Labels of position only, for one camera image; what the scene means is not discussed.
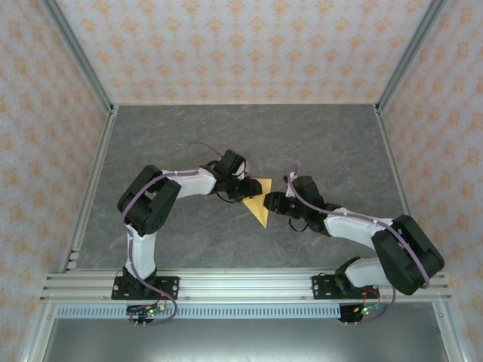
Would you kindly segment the aluminium corner strut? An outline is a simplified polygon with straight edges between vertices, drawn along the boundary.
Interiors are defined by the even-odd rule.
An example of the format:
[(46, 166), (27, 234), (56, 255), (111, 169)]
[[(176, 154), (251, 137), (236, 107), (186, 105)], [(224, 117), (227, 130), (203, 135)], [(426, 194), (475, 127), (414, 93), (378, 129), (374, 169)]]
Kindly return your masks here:
[(466, 362), (465, 355), (458, 342), (457, 332), (451, 318), (451, 311), (446, 302), (433, 302), (433, 311), (437, 320), (441, 339), (445, 347), (448, 362)]
[(27, 335), (20, 362), (42, 362), (57, 316), (58, 305), (41, 304)]

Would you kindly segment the aluminium frame post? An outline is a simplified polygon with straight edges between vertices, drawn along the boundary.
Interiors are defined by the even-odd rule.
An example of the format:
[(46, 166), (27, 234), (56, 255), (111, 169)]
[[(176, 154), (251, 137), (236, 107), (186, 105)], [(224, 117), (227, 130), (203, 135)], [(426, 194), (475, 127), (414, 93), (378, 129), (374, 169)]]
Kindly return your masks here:
[(387, 85), (385, 86), (382, 95), (377, 103), (374, 104), (374, 109), (378, 115), (382, 115), (385, 109), (389, 106), (392, 98), (395, 96), (397, 90), (405, 79), (410, 67), (415, 61), (420, 52), (426, 38), (436, 25), (445, 9), (448, 0), (431, 0), (428, 9), (420, 21), (419, 26), (414, 32), (408, 46), (405, 48), (400, 61), (398, 62), (394, 72)]
[(108, 114), (111, 114), (114, 109), (114, 104), (101, 84), (94, 67), (88, 59), (87, 54), (84, 52), (80, 41), (70, 26), (69, 21), (67, 20), (66, 15), (60, 7), (58, 1), (39, 1), (47, 11), (52, 23), (56, 26), (58, 32), (60, 33), (63, 43), (65, 46), (67, 46), (80, 72), (83, 74), (91, 90), (94, 92), (96, 100)]

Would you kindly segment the aluminium side rail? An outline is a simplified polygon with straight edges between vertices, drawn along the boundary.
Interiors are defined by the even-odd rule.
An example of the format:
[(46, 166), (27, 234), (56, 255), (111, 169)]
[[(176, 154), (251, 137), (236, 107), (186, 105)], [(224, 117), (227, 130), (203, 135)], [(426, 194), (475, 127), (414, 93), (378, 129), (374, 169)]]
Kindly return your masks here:
[(380, 153), (377, 160), (382, 162), (380, 171), (382, 179), (377, 181), (377, 191), (374, 193), (377, 200), (377, 215), (382, 217), (394, 217), (401, 213), (410, 215), (426, 232), (426, 220), (417, 214), (410, 200), (403, 165), (397, 158), (395, 141), (389, 135), (389, 126), (376, 103), (371, 104), (371, 111), (377, 136), (377, 151)]
[(112, 129), (115, 125), (116, 116), (118, 113), (119, 104), (114, 104), (107, 112), (106, 119), (99, 140), (97, 142), (96, 152), (91, 165), (88, 181), (85, 187), (82, 203), (78, 212), (78, 218), (75, 223), (75, 228), (72, 233), (70, 241), (66, 245), (66, 250), (63, 254), (63, 259), (60, 264), (60, 273), (65, 273), (68, 270), (70, 257), (72, 253), (81, 249), (85, 230), (88, 224), (91, 213), (92, 204), (94, 202), (97, 185), (102, 172), (103, 162), (106, 157), (106, 152), (109, 146)]

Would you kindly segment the grey metal shelf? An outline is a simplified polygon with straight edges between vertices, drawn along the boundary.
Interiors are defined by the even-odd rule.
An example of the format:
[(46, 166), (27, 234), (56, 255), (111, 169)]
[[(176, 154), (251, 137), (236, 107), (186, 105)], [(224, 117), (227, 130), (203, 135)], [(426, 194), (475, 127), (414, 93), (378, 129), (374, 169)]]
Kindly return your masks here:
[(438, 328), (390, 320), (58, 320), (42, 362), (448, 362)]

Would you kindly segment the long aluminium base rail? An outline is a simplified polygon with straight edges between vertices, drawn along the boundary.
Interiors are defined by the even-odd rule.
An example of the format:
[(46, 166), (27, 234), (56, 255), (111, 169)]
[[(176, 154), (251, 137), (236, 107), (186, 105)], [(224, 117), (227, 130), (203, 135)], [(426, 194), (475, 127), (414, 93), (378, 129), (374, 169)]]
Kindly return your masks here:
[[(317, 268), (185, 268), (159, 270), (180, 278), (179, 303), (314, 303)], [(56, 303), (109, 303), (114, 269), (73, 269), (49, 274), (40, 300)]]

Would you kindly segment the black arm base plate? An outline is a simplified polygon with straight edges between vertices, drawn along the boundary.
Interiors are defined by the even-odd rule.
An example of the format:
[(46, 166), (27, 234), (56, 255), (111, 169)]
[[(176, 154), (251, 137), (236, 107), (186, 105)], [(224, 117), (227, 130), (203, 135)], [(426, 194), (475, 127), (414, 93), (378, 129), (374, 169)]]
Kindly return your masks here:
[(370, 286), (355, 287), (344, 276), (312, 276), (312, 294), (314, 299), (378, 299), (377, 288)]
[[(178, 277), (156, 276), (154, 287), (177, 299), (180, 279)], [(126, 277), (115, 277), (112, 287), (112, 300), (154, 300), (161, 295), (151, 288), (146, 287), (137, 279), (130, 280)]]

